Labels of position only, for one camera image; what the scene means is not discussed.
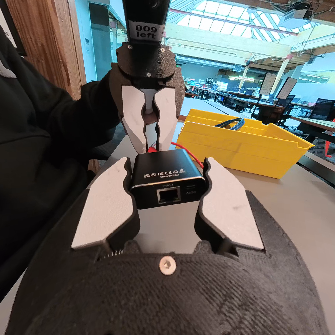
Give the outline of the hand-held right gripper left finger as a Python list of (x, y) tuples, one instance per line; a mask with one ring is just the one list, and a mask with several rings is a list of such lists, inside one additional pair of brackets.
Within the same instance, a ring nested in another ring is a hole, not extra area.
[(123, 157), (104, 171), (90, 186), (71, 248), (103, 246), (123, 250), (140, 230), (134, 196), (129, 191), (132, 167)]

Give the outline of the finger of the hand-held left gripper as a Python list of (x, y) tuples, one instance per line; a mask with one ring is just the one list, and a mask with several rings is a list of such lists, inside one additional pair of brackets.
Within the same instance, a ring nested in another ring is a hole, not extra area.
[(158, 112), (156, 148), (158, 151), (166, 151), (170, 148), (178, 122), (174, 88), (165, 87), (157, 91), (154, 106)]
[(145, 121), (143, 112), (146, 106), (145, 94), (134, 86), (123, 85), (122, 91), (122, 107), (123, 116), (122, 123), (133, 148), (138, 154), (147, 152), (147, 138), (145, 136)]

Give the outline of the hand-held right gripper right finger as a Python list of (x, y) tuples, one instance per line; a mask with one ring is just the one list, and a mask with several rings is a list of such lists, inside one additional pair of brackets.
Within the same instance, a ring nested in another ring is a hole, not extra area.
[(244, 186), (214, 158), (203, 162), (206, 191), (200, 198), (194, 229), (215, 254), (238, 255), (237, 248), (264, 251)]

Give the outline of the yellow plastic bin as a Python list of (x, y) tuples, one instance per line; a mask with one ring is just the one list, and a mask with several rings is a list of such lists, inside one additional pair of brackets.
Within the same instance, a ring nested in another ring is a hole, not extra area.
[(313, 144), (270, 123), (244, 119), (240, 130), (216, 127), (236, 117), (191, 109), (177, 143), (203, 162), (213, 157), (225, 168), (281, 179)]

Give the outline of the black network adapter box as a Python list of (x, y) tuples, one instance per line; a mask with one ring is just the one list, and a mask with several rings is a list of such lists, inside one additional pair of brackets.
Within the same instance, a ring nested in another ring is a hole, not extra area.
[(206, 181), (184, 149), (138, 154), (129, 191), (137, 209), (199, 201)]

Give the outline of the person's left forearm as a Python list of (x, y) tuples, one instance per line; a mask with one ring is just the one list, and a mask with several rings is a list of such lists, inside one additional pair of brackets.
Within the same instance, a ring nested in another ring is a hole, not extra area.
[(78, 107), (78, 143), (90, 159), (106, 161), (120, 143), (118, 109), (110, 90), (111, 70), (82, 86)]

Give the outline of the wooden background desk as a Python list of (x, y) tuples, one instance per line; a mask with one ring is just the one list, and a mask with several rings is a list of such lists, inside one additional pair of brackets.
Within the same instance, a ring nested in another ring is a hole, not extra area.
[(332, 121), (302, 118), (302, 117), (290, 117), (292, 120), (300, 122), (297, 129), (304, 133), (312, 134), (312, 132), (322, 133), (324, 131), (335, 132), (335, 123)]

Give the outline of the wooden pillar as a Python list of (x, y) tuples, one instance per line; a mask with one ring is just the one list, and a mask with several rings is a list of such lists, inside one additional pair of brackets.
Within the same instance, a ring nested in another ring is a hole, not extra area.
[(74, 0), (7, 0), (27, 61), (49, 81), (80, 98), (86, 84)]

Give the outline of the person's black jacket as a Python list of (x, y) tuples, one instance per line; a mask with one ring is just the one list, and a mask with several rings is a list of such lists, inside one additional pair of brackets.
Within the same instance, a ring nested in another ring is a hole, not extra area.
[(88, 186), (78, 100), (48, 81), (0, 32), (0, 297)]

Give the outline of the whiteboard on stand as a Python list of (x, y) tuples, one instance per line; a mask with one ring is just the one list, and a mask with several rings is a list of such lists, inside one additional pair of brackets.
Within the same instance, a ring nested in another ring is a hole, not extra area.
[(295, 79), (295, 78), (288, 77), (285, 80), (281, 89), (279, 90), (276, 98), (277, 99), (287, 99), (287, 97), (289, 96), (289, 94), (293, 90), (294, 86), (296, 85), (297, 81), (298, 80)]
[(259, 95), (269, 95), (271, 92), (271, 89), (273, 88), (274, 82), (276, 80), (277, 75), (274, 73), (266, 73), (262, 85), (259, 90)]

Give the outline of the black office chair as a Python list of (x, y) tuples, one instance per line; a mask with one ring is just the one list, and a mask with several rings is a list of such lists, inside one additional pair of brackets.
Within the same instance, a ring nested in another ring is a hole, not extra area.
[(318, 98), (308, 118), (322, 121), (333, 121), (333, 119), (335, 119), (335, 100)]

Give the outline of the ceiling projector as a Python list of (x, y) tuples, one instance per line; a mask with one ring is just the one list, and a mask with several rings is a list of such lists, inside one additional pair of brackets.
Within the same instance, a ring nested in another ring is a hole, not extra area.
[(279, 19), (277, 26), (284, 27), (286, 29), (296, 29), (308, 24), (311, 21), (313, 14), (314, 12), (312, 10), (293, 9)]

